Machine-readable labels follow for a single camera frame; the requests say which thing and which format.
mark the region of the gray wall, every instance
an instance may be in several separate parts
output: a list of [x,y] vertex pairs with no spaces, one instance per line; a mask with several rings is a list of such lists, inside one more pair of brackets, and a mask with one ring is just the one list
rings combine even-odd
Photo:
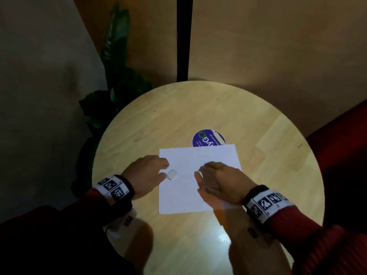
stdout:
[[78,100],[106,89],[72,0],[0,0],[0,222],[74,198],[89,132]]

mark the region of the purple sticker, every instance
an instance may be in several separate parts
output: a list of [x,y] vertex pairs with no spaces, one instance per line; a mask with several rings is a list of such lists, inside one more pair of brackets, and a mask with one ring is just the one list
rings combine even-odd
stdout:
[[193,147],[207,147],[207,146],[220,146],[222,145],[220,140],[214,135],[214,133],[218,134],[224,143],[226,143],[224,137],[217,131],[211,129],[203,129],[199,132],[195,133],[192,138],[192,146]]

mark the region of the person's left hand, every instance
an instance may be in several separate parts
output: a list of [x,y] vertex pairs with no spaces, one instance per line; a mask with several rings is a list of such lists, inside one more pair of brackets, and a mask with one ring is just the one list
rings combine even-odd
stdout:
[[147,155],[132,162],[121,175],[134,188],[133,199],[145,196],[158,186],[167,177],[165,173],[158,173],[159,170],[167,169],[169,165],[167,159],[159,158],[158,155]]

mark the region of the tabletop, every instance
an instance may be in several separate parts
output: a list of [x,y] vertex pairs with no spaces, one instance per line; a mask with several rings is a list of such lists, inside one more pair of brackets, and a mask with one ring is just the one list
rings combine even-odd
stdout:
[[[227,144],[236,145],[242,170],[255,183],[278,190],[302,213],[322,223],[321,172],[302,134],[267,101],[216,82],[165,85],[126,106],[99,143],[93,185],[108,175],[120,174],[139,157],[159,155],[161,148],[192,147],[193,136],[203,129],[215,130]],[[157,187],[133,201],[137,218],[151,234],[147,240],[140,230],[139,239],[144,241],[135,248],[149,246],[145,274],[289,271],[277,241],[267,235],[257,239],[249,235],[247,228],[252,224],[243,209],[162,215],[158,213],[158,194]]]

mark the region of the sheet of paper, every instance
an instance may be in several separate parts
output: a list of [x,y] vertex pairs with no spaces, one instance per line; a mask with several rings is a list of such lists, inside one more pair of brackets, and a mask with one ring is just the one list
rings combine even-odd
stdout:
[[[210,161],[223,162],[224,164],[241,170],[236,147],[232,145],[167,148],[159,150],[159,157],[168,159],[171,169],[177,171],[172,180],[165,179],[159,185],[159,213],[187,213],[209,211],[213,208],[206,203],[198,193],[198,185],[194,172]],[[224,201],[219,201],[222,208],[238,208]]]

